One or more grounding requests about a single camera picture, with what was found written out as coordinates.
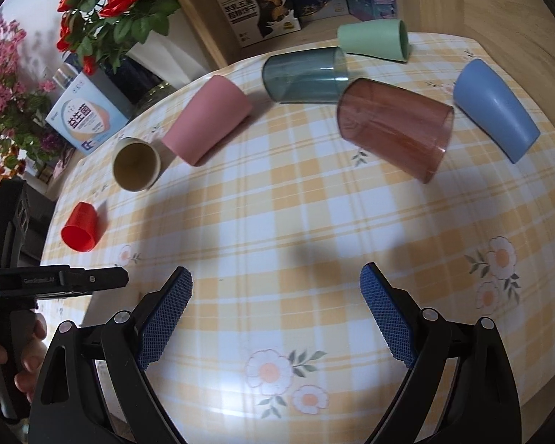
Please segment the left hand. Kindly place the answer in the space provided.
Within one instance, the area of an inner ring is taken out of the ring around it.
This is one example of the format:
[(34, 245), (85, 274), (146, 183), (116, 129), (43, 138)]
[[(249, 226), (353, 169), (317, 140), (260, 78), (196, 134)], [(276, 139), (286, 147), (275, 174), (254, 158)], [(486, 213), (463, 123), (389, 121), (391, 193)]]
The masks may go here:
[[(35, 325), (32, 335), (26, 339), (26, 346), (21, 350), (21, 372), (14, 376), (14, 384), (32, 403), (41, 368), (47, 353), (44, 340), (47, 336), (47, 324), (44, 316), (35, 313)], [(7, 351), (0, 346), (0, 365), (8, 361)]]

